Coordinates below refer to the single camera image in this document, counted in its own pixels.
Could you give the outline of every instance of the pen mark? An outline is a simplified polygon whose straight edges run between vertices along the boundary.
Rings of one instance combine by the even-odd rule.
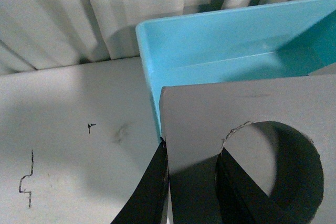
[[[21,186],[22,186],[22,181],[26,178],[26,177],[30,177],[31,175],[33,175],[33,170],[34,170],[34,152],[33,150],[31,151],[32,153],[32,159],[31,159],[31,168],[30,168],[30,174],[29,175],[25,175],[20,179],[20,185],[19,185],[19,193],[21,194],[29,194],[29,203],[28,203],[28,208],[31,208],[31,203],[32,203],[32,191],[26,191],[26,189],[22,190]]]
[[[95,126],[95,125],[96,125],[96,123],[89,123],[88,124],[89,134],[91,133],[91,127]]]

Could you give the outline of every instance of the curtain fold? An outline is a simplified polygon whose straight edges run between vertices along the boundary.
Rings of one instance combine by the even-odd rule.
[[[290,0],[0,0],[0,74],[139,55],[147,19]]]

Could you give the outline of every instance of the white table surface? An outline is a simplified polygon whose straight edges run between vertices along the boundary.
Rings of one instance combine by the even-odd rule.
[[[140,58],[2,76],[0,109],[0,223],[110,223],[158,146]]]

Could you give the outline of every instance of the gray foam board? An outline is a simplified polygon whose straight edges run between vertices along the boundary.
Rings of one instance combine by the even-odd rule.
[[[221,222],[213,176],[223,139],[240,125],[268,121],[288,125],[313,142],[323,168],[324,193],[311,223],[333,223],[335,98],[334,75],[163,88],[161,127],[167,142],[174,223]],[[255,158],[242,153],[245,160]],[[262,149],[259,155],[264,156]],[[255,169],[250,175],[261,172]]]

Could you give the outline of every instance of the light blue plastic bin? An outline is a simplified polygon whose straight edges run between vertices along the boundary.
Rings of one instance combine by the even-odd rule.
[[[336,0],[153,19],[136,28],[159,125],[163,86],[306,76],[336,62]]]

